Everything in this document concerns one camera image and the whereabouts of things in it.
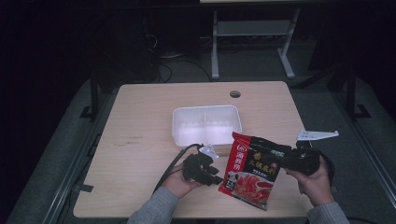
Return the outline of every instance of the wooden table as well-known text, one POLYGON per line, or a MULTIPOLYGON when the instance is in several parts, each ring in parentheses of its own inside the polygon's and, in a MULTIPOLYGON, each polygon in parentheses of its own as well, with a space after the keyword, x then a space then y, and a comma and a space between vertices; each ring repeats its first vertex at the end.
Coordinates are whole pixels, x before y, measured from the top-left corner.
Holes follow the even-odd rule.
MULTIPOLYGON (((81 191, 77 217, 128 217, 149 199, 164 170, 180 151, 172 137, 179 107, 235 105, 243 134, 295 146, 304 128, 283 82, 216 82, 125 85, 120 88, 81 191), (241 96, 233 98, 231 91, 241 96)), ((213 163, 223 177, 228 157, 213 163)), ((281 169, 268 211, 203 186, 179 201, 174 217, 304 217, 312 207, 297 181, 281 169)))

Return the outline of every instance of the white packaging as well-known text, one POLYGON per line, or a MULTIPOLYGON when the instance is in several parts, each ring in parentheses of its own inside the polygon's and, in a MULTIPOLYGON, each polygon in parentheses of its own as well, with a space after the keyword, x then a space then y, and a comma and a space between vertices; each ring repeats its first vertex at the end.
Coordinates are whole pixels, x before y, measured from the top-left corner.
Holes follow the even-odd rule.
POLYGON ((172 136, 178 147, 204 144, 231 148, 233 132, 242 132, 234 105, 181 107, 173 113, 172 136))

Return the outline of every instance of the hot pot seasoning bag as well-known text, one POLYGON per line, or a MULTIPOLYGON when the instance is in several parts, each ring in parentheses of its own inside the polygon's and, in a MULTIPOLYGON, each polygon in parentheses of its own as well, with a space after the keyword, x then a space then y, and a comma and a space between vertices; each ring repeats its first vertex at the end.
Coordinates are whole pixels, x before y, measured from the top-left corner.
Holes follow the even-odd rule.
POLYGON ((269 160, 271 144, 258 137, 233 133, 233 147, 219 191, 267 210, 267 200, 280 169, 269 160))

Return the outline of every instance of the hand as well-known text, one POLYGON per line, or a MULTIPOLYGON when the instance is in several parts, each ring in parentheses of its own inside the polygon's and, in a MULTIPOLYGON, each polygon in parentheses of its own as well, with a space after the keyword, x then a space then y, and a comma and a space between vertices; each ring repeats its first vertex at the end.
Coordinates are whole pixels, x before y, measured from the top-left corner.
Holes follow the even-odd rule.
POLYGON ((310 176, 303 175, 297 171, 285 169, 288 175, 292 175, 297 179, 300 193, 306 194, 314 206, 334 202, 326 161, 321 156, 319 159, 320 166, 318 170, 310 176))
POLYGON ((163 187, 169 189, 179 199, 186 196, 193 189, 203 185, 196 181, 185 180, 181 172, 182 169, 183 163, 175 166, 172 170, 172 173, 163 182, 163 187))

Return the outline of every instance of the gray sleeve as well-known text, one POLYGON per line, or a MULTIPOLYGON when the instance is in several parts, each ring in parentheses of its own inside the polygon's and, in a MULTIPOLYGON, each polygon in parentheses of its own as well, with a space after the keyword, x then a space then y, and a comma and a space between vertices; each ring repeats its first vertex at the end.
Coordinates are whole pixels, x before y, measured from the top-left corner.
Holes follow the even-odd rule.
POLYGON ((311 224, 348 224, 346 215, 344 214, 338 203, 327 203, 308 212, 308 219, 311 224))
POLYGON ((172 221, 178 198, 166 188, 160 187, 143 206, 128 219, 128 224, 163 224, 172 221))

